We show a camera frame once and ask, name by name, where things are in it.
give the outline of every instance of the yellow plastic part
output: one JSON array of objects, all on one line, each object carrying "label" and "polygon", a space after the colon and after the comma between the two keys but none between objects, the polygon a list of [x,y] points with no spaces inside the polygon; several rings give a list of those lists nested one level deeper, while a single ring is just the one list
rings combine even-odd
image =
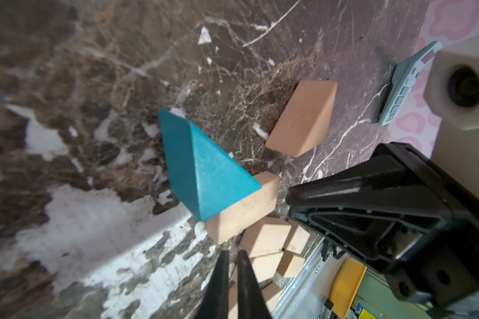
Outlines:
[{"label": "yellow plastic part", "polygon": [[362,309],[362,312],[360,313],[360,316],[358,316],[358,319],[376,319],[373,315],[371,315],[367,310]]},{"label": "yellow plastic part", "polygon": [[346,319],[366,269],[367,267],[357,260],[348,258],[338,272],[337,278],[333,282],[330,301],[333,303],[332,311],[340,319]]}]

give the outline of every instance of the wooden block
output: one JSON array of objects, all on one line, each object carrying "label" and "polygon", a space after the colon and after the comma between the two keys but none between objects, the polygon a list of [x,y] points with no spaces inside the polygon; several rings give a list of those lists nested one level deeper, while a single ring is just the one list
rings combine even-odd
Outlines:
[{"label": "wooden block", "polygon": [[[282,259],[284,252],[277,252],[273,254],[257,256],[250,258],[250,264],[254,270],[255,277],[257,282],[262,282],[264,280],[270,279],[273,277],[277,271],[277,266]],[[232,272],[232,280],[238,282],[238,267]]]},{"label": "wooden block", "polygon": [[247,228],[239,242],[249,257],[268,255],[281,251],[291,230],[285,220],[278,217],[263,217]]},{"label": "wooden block", "polygon": [[302,256],[295,254],[294,252],[284,250],[284,255],[280,260],[277,272],[282,277],[296,277],[300,273],[304,262],[305,258]]},{"label": "wooden block", "polygon": [[228,319],[238,318],[238,284],[234,283],[229,288],[229,314]]},{"label": "wooden block", "polygon": [[283,247],[285,250],[289,250],[290,252],[301,254],[305,244],[307,243],[307,239],[311,236],[311,234],[303,229],[303,227],[298,225],[295,221],[287,220],[287,222],[291,225],[291,231],[289,232]]},{"label": "wooden block", "polygon": [[262,297],[266,301],[266,308],[271,313],[277,307],[278,300],[282,294],[282,289],[277,286],[274,282],[266,286],[262,291]]},{"label": "wooden block", "polygon": [[336,91],[337,82],[334,81],[303,80],[298,83],[266,147],[298,157],[325,142]]},{"label": "wooden block", "polygon": [[[277,307],[278,300],[282,294],[282,289],[280,289],[275,283],[271,283],[262,291],[262,297],[265,299],[266,308],[269,312],[272,312],[275,307]],[[238,284],[234,283],[229,288],[229,314],[228,319],[237,319],[238,318]]]},{"label": "wooden block", "polygon": [[218,245],[275,210],[280,177],[264,171],[254,176],[262,188],[206,221],[206,231]]}]

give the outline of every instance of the white cylindrical object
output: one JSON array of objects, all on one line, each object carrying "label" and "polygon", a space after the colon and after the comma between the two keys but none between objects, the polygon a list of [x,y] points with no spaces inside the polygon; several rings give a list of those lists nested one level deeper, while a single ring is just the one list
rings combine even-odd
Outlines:
[{"label": "white cylindrical object", "polygon": [[479,129],[442,121],[431,160],[479,198]]},{"label": "white cylindrical object", "polygon": [[443,120],[462,130],[476,129],[479,128],[479,94],[475,93],[479,92],[477,84],[479,35],[438,51],[424,98],[431,111]]}]

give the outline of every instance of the calculator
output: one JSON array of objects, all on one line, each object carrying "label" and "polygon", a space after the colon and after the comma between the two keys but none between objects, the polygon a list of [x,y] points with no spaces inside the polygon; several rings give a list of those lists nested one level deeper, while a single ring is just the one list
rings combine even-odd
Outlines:
[{"label": "calculator", "polygon": [[389,99],[379,115],[380,125],[389,124],[397,116],[419,73],[426,64],[433,60],[436,52],[441,48],[442,43],[440,41],[433,41],[427,47],[396,66],[392,74],[392,90],[390,91]]}]

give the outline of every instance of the calculator display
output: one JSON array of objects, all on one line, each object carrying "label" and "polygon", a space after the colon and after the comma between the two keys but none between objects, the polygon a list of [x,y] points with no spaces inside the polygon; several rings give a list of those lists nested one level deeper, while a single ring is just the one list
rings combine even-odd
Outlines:
[{"label": "calculator display", "polygon": [[428,54],[426,54],[422,59],[422,63],[426,64],[428,63],[433,57],[435,56],[435,52],[433,50],[429,51]]}]

